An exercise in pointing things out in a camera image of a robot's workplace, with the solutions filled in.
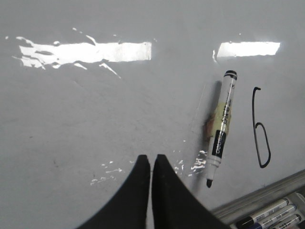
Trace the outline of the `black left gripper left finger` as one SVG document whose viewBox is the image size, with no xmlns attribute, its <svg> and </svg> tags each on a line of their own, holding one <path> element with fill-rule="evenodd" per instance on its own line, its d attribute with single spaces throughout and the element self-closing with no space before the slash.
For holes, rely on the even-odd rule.
<svg viewBox="0 0 305 229">
<path fill-rule="evenodd" d="M 144 229 L 150 190 L 150 164 L 139 155 L 114 196 L 80 229 Z"/>
</svg>

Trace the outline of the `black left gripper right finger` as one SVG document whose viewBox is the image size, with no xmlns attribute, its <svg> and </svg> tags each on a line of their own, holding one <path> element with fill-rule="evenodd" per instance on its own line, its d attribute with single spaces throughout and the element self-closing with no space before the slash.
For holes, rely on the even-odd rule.
<svg viewBox="0 0 305 229">
<path fill-rule="evenodd" d="M 158 154 L 152 175 L 152 212 L 156 229 L 228 229 L 176 175 L 166 155 Z"/>
</svg>

